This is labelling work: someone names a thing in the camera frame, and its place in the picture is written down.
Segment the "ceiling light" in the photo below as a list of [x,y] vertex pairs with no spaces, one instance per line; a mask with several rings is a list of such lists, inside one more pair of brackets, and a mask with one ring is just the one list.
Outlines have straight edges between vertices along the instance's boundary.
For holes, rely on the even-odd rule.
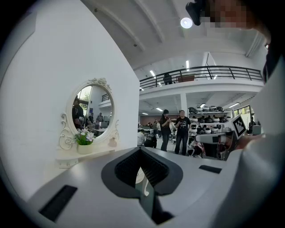
[[153,73],[152,70],[150,71],[150,73],[151,73],[151,75],[152,75],[153,77],[155,77],[155,73]]
[[189,68],[189,60],[186,61],[186,68]]
[[233,106],[236,106],[236,105],[239,105],[239,103],[236,103],[236,104],[234,104],[232,106],[229,106],[229,108],[232,108]]
[[192,22],[192,20],[191,20],[190,18],[185,17],[185,18],[183,18],[183,19],[181,20],[180,24],[181,24],[181,26],[182,26],[183,28],[189,29],[189,28],[192,27],[193,22]]

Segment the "mirror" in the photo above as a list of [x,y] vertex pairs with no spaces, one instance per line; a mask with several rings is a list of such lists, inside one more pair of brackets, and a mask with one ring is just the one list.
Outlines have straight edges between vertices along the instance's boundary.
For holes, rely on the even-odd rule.
[[72,106],[72,120],[75,128],[86,128],[96,137],[107,130],[112,113],[113,104],[109,92],[97,85],[89,85],[80,90]]

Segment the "black railing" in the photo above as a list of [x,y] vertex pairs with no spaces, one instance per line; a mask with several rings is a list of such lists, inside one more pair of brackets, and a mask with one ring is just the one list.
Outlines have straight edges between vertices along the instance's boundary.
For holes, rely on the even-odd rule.
[[108,101],[109,100],[109,95],[108,94],[104,94],[103,96],[102,96],[102,102],[103,101]]
[[155,77],[142,79],[140,80],[140,88],[145,89],[186,81],[214,80],[223,78],[262,81],[261,72],[257,69],[237,66],[198,66],[188,69],[173,70],[158,74]]

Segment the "potted plant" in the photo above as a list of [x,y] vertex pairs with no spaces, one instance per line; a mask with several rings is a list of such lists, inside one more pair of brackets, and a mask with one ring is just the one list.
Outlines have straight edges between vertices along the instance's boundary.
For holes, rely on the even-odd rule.
[[86,128],[83,130],[78,129],[78,134],[75,135],[76,142],[78,143],[78,153],[81,155],[87,155],[92,153],[93,140],[95,136],[92,132],[89,132]]

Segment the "white flower pot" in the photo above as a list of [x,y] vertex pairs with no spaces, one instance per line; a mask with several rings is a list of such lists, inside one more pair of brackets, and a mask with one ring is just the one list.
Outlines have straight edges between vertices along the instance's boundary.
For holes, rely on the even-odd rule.
[[93,147],[91,145],[78,145],[77,151],[81,155],[88,155],[93,152]]

